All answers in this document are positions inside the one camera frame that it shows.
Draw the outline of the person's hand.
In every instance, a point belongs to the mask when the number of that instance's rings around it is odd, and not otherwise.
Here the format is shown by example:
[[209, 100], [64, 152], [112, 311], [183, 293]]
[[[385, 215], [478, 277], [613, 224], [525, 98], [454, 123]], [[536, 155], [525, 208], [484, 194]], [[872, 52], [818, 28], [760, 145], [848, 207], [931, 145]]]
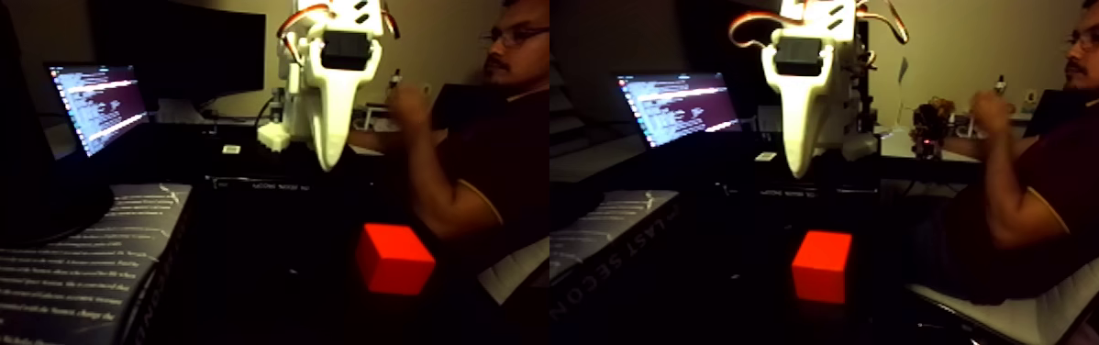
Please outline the person's hand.
[[972, 94], [970, 116], [986, 138], [1004, 140], [1011, 134], [1012, 105], [996, 90], [983, 90]]

